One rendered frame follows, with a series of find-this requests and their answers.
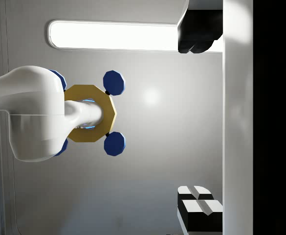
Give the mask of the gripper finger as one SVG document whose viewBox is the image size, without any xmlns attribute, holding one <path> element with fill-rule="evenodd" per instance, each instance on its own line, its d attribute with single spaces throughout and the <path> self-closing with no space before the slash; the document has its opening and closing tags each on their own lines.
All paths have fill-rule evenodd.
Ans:
<svg viewBox="0 0 286 235">
<path fill-rule="evenodd" d="M 177 216 L 184 235 L 222 235 L 223 206 L 202 186 L 179 186 Z"/>
<path fill-rule="evenodd" d="M 179 53 L 203 53 L 223 34 L 222 10 L 186 10 L 178 26 Z"/>
</svg>

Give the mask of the drone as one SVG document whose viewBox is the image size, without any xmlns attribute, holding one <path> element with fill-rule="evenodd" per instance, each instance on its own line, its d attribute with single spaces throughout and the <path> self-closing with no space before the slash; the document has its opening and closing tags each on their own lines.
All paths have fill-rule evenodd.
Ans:
<svg viewBox="0 0 286 235">
<path fill-rule="evenodd" d="M 110 70 L 103 77 L 102 91 L 95 85 L 73 85 L 66 88 L 65 78 L 57 71 L 65 95 L 66 139 L 74 142 L 96 142 L 103 136 L 104 150 L 108 155 L 117 156 L 126 147 L 126 138 L 120 132 L 112 132 L 117 111 L 112 100 L 125 90 L 125 79 L 121 73 Z"/>
</svg>

